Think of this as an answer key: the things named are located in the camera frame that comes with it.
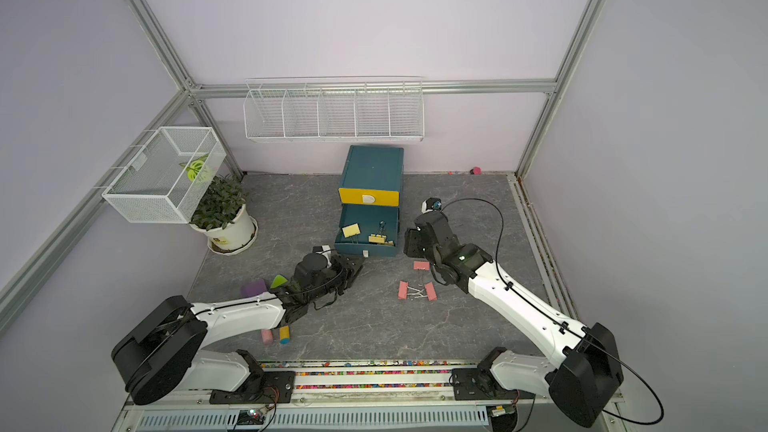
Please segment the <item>pink binder clip top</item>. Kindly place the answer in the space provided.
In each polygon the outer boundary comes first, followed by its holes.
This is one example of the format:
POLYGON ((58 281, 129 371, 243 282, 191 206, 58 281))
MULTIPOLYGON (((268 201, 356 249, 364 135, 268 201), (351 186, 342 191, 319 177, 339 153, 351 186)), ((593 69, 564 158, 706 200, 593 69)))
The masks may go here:
POLYGON ((419 271, 429 271, 431 269, 431 264, 427 261, 415 261, 413 263, 413 269, 419 271))

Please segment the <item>pink binder clip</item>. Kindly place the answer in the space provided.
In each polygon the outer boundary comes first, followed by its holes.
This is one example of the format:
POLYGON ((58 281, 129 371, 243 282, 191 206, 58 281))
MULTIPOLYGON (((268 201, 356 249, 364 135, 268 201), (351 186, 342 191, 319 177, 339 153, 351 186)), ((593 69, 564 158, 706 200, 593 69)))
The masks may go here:
POLYGON ((438 300, 437 293, 436 293, 434 284, 432 282, 426 283, 424 285, 424 289, 425 289, 425 292, 426 292, 426 295, 427 295, 427 298, 428 298, 429 301, 437 301, 438 300))
POLYGON ((398 299, 406 300, 408 298, 408 293, 409 293, 408 283, 405 281, 401 281, 398 287, 398 299))
POLYGON ((413 263, 413 269, 419 271, 429 271, 431 269, 431 264, 427 261, 415 261, 413 263))

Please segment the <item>teal drawer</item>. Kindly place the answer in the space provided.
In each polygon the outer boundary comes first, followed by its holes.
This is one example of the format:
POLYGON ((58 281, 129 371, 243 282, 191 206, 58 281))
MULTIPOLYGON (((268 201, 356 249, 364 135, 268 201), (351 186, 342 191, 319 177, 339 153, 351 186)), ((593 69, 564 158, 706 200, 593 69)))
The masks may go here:
POLYGON ((342 254, 367 258, 395 257, 398 253, 399 219, 400 209, 397 207, 345 204, 342 206, 334 248, 342 254), (386 222, 387 240, 393 240, 394 247, 368 242, 369 235, 377 230, 380 221, 386 222), (353 223, 359 224, 361 234, 345 238, 341 228, 353 223))

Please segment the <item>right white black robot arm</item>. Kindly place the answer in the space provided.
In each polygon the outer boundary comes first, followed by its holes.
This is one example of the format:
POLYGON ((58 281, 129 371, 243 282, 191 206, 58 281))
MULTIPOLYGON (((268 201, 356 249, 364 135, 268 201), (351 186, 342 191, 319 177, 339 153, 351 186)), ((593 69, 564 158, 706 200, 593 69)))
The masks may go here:
POLYGON ((443 282, 485 303, 539 350, 526 356, 496 347, 473 369, 453 373, 458 400, 502 399, 517 392, 546 396, 572 422, 592 426, 623 382, 615 337, 587 327, 515 282, 475 244, 463 244, 448 218, 429 211, 405 233, 407 256, 425 259, 443 282))

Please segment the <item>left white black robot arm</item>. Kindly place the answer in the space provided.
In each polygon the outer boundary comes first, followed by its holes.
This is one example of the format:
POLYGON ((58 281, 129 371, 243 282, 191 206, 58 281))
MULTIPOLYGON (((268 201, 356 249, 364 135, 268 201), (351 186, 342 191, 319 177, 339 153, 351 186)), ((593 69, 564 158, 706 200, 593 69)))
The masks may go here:
POLYGON ((337 300, 363 268, 360 256, 316 247, 284 282, 252 297, 191 303, 161 302, 111 352, 132 402, 148 405, 172 392, 202 390, 213 404, 279 403, 281 391, 248 351, 220 353, 209 345, 253 331, 272 331, 337 300))

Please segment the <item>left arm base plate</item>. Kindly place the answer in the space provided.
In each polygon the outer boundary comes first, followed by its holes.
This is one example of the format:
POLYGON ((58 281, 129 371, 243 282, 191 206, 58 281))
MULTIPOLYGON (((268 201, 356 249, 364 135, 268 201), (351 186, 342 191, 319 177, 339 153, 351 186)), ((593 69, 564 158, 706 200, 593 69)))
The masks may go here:
POLYGON ((287 404, 291 402, 296 374, 278 370, 252 374, 235 391, 213 390, 212 405, 287 404))

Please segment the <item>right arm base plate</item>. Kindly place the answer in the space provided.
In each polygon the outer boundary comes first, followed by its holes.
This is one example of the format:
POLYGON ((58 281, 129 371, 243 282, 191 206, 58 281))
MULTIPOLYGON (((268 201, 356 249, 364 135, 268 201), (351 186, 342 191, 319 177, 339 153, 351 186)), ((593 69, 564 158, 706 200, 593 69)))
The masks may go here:
POLYGON ((451 370, 448 383, 457 401, 513 402, 534 397, 530 392, 504 389, 489 372, 483 372, 478 368, 454 368, 451 370))

